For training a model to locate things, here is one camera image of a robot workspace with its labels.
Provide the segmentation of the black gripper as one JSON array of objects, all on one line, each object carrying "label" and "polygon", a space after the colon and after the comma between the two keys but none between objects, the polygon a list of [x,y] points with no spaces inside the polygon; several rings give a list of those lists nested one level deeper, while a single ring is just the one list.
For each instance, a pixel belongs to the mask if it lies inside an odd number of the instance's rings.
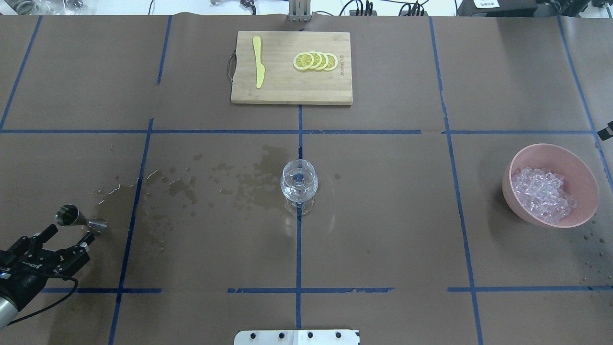
[{"label": "black gripper", "polygon": [[57,234],[57,225],[51,224],[33,236],[23,236],[26,249],[1,251],[1,286],[15,290],[41,290],[48,280],[72,280],[90,261],[90,245],[95,236],[86,234],[77,244],[65,249],[48,250],[43,245]]}]

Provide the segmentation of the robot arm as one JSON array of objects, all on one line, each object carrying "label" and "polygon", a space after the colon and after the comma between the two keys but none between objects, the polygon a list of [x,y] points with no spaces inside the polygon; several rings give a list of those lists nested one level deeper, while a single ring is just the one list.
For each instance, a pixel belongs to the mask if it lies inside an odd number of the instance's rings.
[{"label": "robot arm", "polygon": [[[64,249],[44,249],[44,244],[57,232],[56,225],[49,225],[31,237],[18,238],[9,249],[1,251],[2,329],[46,312],[66,301],[77,290],[79,281],[74,274],[90,261],[89,246],[95,240],[94,234],[88,231],[77,244]],[[18,313],[42,292],[50,279],[71,281],[73,286],[66,295],[49,306],[18,318]]]}]

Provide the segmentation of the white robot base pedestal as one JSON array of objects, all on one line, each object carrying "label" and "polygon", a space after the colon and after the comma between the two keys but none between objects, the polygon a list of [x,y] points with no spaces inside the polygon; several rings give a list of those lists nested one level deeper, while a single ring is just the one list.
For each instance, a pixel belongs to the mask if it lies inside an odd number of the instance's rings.
[{"label": "white robot base pedestal", "polygon": [[235,345],[359,345],[358,330],[245,330],[234,338]]}]

